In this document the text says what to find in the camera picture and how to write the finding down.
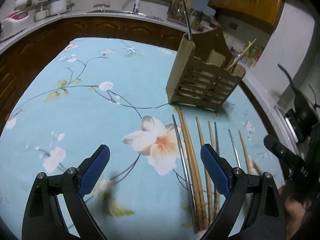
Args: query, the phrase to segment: screw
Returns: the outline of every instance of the screw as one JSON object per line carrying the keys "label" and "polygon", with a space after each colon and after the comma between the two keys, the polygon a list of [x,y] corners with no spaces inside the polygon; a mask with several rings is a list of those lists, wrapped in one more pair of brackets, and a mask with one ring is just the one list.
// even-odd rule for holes
{"label": "screw", "polygon": [[267,178],[271,178],[271,177],[272,177],[272,174],[271,174],[270,172],[266,171],[266,172],[264,173],[264,176],[266,176]]}
{"label": "screw", "polygon": [[242,172],[239,167],[233,168],[233,171],[234,171],[235,174],[240,174]]}
{"label": "screw", "polygon": [[73,174],[73,173],[75,173],[75,171],[76,171],[76,168],[74,168],[74,167],[67,169],[68,174]]}
{"label": "screw", "polygon": [[44,177],[44,172],[40,172],[38,175],[37,175],[37,178],[38,179],[42,179]]}

